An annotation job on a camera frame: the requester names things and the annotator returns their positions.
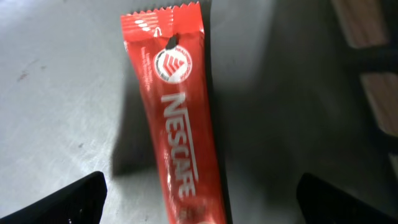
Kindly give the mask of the grey plastic shopping basket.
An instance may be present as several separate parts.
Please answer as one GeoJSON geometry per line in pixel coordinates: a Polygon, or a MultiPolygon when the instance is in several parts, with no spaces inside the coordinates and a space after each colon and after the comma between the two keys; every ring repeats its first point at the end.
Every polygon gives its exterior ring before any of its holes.
{"type": "MultiPolygon", "coordinates": [[[[1,215],[96,171],[102,223],[167,223],[120,17],[165,1],[1,2],[1,215]]],[[[213,1],[216,145],[233,223],[303,223],[309,172],[397,216],[395,177],[335,57],[325,1],[213,1]]]]}

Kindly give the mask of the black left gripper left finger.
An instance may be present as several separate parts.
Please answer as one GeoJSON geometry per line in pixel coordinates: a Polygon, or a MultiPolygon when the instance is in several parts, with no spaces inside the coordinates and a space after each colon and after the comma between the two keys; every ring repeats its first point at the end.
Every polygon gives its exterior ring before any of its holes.
{"type": "Polygon", "coordinates": [[[1,218],[1,224],[99,224],[107,196],[104,174],[95,171],[1,218]]]}

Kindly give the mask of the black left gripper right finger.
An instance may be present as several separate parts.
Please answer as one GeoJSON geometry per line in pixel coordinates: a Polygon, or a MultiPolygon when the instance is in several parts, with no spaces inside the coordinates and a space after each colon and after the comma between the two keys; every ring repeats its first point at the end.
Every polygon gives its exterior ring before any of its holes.
{"type": "Polygon", "coordinates": [[[296,198],[306,223],[397,224],[396,218],[309,173],[301,176],[296,198]]]}

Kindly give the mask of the red Nescafe coffee stick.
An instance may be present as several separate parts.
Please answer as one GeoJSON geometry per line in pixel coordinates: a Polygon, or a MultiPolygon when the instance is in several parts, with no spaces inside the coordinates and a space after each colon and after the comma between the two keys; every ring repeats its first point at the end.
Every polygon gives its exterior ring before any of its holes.
{"type": "Polygon", "coordinates": [[[226,223],[198,2],[121,17],[170,223],[226,223]]]}

